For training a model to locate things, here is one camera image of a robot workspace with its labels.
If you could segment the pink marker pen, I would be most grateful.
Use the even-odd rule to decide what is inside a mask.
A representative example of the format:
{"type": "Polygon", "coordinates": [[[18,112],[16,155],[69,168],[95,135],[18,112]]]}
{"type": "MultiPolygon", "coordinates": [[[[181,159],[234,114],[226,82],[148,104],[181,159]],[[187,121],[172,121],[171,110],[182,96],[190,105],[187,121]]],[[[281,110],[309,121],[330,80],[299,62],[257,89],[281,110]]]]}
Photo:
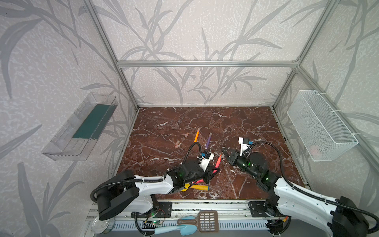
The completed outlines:
{"type": "Polygon", "coordinates": [[[218,159],[217,159],[217,161],[216,161],[216,164],[215,164],[215,168],[219,168],[220,163],[221,163],[222,156],[223,156],[223,155],[220,155],[220,156],[218,157],[218,159]]]}

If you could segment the purple marker pen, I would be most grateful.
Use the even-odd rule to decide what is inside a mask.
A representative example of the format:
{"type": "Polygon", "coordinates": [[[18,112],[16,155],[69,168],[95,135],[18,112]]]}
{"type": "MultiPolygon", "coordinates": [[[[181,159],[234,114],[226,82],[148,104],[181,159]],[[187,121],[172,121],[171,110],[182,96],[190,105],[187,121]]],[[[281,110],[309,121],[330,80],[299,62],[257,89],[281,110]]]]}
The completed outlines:
{"type": "Polygon", "coordinates": [[[209,148],[209,145],[210,145],[210,141],[211,141],[211,138],[212,138],[212,132],[209,133],[209,136],[208,136],[208,139],[207,139],[207,142],[206,142],[206,145],[205,145],[205,149],[207,150],[209,148]]]}

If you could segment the orange marker pen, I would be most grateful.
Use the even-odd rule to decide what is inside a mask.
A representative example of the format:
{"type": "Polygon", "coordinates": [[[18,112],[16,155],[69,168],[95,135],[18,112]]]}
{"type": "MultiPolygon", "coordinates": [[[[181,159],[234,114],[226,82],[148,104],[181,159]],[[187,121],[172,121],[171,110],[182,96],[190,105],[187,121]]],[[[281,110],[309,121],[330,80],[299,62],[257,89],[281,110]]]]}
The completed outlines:
{"type": "Polygon", "coordinates": [[[194,142],[197,142],[198,137],[199,137],[199,132],[200,132],[200,128],[198,128],[197,131],[196,131],[194,142]]]}

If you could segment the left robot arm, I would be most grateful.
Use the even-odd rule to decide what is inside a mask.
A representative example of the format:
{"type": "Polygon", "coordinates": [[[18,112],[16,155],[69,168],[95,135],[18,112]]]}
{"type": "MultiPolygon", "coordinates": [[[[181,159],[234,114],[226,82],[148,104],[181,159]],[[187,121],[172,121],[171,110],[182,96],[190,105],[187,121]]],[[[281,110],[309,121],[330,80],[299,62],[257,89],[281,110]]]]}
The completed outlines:
{"type": "Polygon", "coordinates": [[[194,186],[199,180],[209,184],[219,172],[218,167],[202,168],[198,162],[187,162],[162,176],[145,177],[126,170],[96,187],[90,199],[97,204],[101,221],[116,217],[124,210],[146,214],[158,208],[156,194],[177,193],[185,189],[186,184],[194,186]]]}

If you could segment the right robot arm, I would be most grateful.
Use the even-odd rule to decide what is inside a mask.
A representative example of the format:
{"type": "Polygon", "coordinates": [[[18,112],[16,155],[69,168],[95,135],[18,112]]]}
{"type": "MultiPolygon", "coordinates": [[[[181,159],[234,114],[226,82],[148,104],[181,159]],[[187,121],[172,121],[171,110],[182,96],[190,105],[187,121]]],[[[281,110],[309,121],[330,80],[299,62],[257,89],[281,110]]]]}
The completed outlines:
{"type": "Polygon", "coordinates": [[[378,216],[357,208],[349,198],[327,197],[288,181],[269,171],[261,153],[254,152],[243,157],[239,151],[228,148],[223,148],[222,152],[230,165],[251,175],[257,186],[269,194],[265,209],[270,215],[294,217],[332,237],[366,237],[378,232],[379,225],[370,228],[365,218],[369,216],[378,221],[378,216]]]}

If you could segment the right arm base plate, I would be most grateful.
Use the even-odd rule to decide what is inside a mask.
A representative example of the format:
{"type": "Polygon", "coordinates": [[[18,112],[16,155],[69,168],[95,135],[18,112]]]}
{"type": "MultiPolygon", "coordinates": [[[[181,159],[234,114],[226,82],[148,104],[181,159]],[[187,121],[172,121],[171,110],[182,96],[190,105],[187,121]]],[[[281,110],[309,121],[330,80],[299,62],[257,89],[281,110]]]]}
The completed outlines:
{"type": "Polygon", "coordinates": [[[278,217],[278,214],[275,211],[268,210],[265,206],[265,200],[250,201],[248,203],[248,208],[252,217],[278,217]]]}

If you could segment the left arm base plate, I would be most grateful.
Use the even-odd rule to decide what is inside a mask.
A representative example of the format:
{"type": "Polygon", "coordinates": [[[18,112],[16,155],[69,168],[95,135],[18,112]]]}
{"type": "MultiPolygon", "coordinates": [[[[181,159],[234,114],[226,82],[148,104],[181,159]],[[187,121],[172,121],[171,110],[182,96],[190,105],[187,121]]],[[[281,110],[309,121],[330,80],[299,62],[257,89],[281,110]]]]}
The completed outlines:
{"type": "Polygon", "coordinates": [[[170,201],[159,201],[159,207],[154,207],[146,214],[137,212],[137,218],[170,218],[172,213],[173,203],[170,201]]]}

